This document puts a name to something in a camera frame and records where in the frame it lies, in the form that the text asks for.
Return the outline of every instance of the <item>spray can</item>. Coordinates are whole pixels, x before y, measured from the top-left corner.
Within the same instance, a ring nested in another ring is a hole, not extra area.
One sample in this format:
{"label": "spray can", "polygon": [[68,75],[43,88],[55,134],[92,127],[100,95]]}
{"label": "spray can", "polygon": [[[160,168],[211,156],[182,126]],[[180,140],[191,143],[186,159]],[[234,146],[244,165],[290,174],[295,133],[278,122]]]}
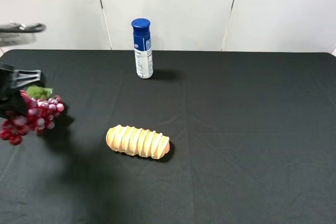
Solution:
{"label": "spray can", "polygon": [[153,75],[150,21],[138,18],[132,21],[136,73],[142,79]]}

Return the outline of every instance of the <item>black tablecloth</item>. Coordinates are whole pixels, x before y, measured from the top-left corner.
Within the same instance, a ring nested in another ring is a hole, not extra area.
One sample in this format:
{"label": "black tablecloth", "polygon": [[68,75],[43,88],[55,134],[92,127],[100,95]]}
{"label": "black tablecloth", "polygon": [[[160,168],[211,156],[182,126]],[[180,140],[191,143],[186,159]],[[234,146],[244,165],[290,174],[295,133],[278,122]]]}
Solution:
{"label": "black tablecloth", "polygon": [[[336,223],[336,58],[14,50],[74,121],[0,142],[0,223]],[[162,132],[162,160],[115,153],[108,128]]]}

